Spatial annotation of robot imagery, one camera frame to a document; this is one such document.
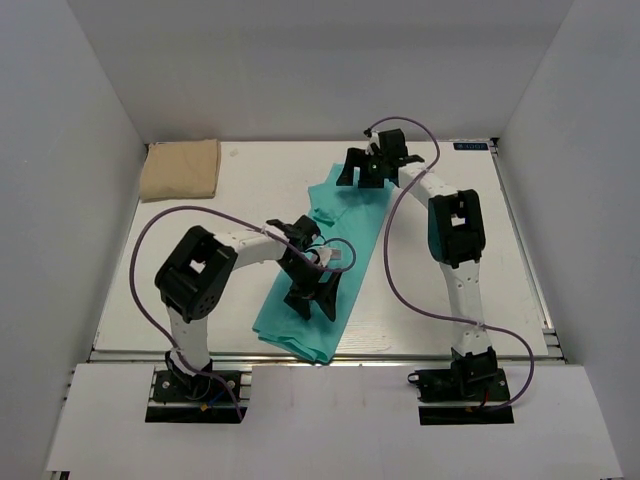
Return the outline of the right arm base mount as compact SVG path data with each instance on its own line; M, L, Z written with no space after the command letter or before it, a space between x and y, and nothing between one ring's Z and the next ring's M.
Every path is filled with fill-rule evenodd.
M478 355L455 353L449 368L416 370L407 381L418 390L422 426L514 422L506 375L493 349Z

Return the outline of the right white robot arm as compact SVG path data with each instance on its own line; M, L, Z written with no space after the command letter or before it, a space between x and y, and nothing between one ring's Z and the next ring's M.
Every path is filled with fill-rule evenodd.
M497 372L497 358L484 321L479 286L480 260L486 235L480 200L473 189L459 190L440 179L434 163L411 155L400 129L364 132L368 145L347 150L336 185L400 189L383 236L383 265L388 284L400 302L423 316L457 325L451 347L451 384L461 397L472 399L484 391ZM396 288L390 270L389 236L394 216L405 196L412 195L427 210L427 246L439 264L449 298L449 315L429 313L411 305Z

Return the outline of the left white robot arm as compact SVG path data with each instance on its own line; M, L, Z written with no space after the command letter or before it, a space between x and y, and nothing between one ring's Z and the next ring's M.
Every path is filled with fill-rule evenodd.
M318 224L306 215L292 224L272 219L256 230L215 234L194 226L186 232L154 283L175 340L167 365L179 372L177 387L188 398L202 398L210 390L207 319L234 271L274 261L291 280L284 296L290 309L308 320L316 303L330 321L336 320L341 273L329 267L331 249L314 244L320 235Z

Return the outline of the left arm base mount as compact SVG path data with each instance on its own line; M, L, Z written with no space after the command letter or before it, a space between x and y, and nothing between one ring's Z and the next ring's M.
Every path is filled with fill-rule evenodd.
M231 395L220 382L205 377L188 387L169 370L154 373L146 423L238 425L241 421Z

